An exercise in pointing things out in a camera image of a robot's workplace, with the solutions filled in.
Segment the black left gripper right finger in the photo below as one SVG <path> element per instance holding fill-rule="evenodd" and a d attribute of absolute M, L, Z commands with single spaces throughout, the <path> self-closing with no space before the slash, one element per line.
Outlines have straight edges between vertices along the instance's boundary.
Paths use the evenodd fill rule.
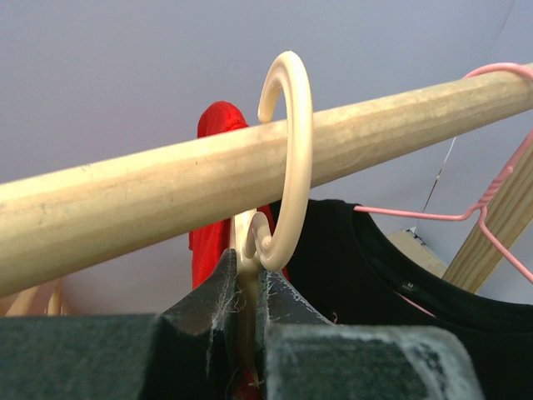
<path fill-rule="evenodd" d="M 257 368 L 266 399 L 482 399 L 460 341 L 438 327 L 336 325 L 261 271 Z"/>

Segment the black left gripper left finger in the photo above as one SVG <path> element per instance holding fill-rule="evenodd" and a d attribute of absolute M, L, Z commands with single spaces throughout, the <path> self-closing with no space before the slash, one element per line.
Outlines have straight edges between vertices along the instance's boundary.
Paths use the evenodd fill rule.
<path fill-rule="evenodd" d="M 228 399 L 237 260 L 159 314 L 5 317 L 4 399 Z"/>

